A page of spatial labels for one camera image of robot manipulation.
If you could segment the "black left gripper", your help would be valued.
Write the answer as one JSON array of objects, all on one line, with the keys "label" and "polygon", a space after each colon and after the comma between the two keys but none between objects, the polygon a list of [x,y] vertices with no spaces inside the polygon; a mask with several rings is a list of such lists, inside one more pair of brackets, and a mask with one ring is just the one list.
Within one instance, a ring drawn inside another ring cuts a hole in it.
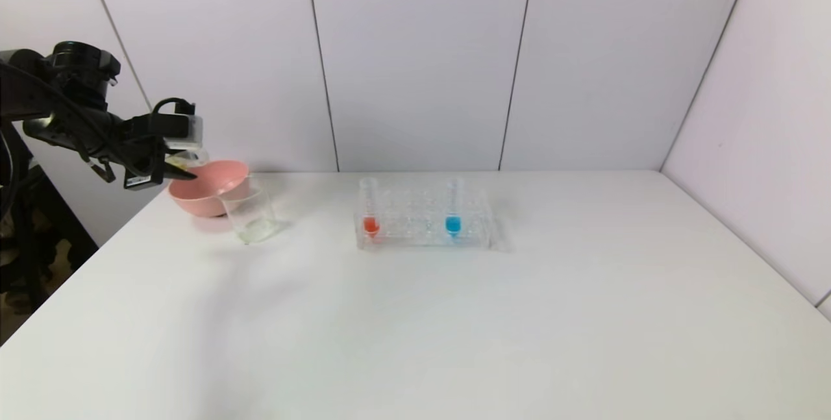
[{"label": "black left gripper", "polygon": [[109,141],[110,157],[125,169],[123,187],[144,190],[159,186],[163,179],[195,180],[198,175],[164,162],[163,137],[143,137],[131,141]]}]

